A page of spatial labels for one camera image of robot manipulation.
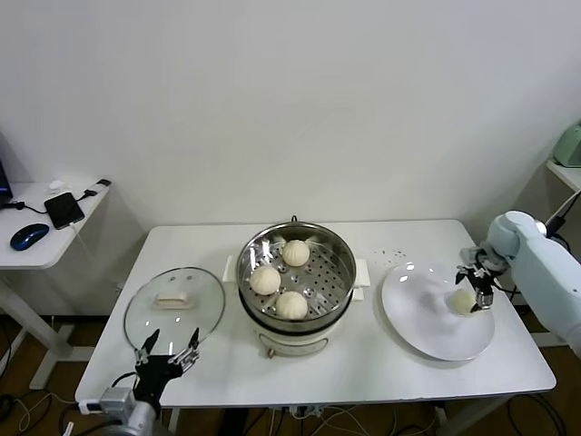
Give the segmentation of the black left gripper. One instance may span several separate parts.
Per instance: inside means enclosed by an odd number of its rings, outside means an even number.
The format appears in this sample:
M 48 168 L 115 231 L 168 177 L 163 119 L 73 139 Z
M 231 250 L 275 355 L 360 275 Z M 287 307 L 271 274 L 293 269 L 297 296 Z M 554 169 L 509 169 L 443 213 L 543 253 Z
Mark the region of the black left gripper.
M 172 358 L 162 355 L 150 356 L 159 335 L 160 330 L 156 329 L 145 339 L 142 347 L 134 351 L 135 371 L 139 379 L 135 387 L 135 399 L 150 405 L 159 405 L 166 385 L 180 378 L 182 371 L 190 370 L 199 358 L 199 328 L 193 332 L 188 346 Z

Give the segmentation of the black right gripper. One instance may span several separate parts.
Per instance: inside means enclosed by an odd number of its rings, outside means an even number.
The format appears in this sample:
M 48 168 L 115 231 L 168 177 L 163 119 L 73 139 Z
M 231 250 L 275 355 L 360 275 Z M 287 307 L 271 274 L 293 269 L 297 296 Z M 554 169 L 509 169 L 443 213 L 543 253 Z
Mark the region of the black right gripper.
M 488 310 L 493 303 L 496 285 L 495 276 L 480 263 L 464 263 L 458 267 L 455 275 L 455 284 L 460 284 L 467 279 L 475 291 L 475 303 L 470 309 L 470 313 Z

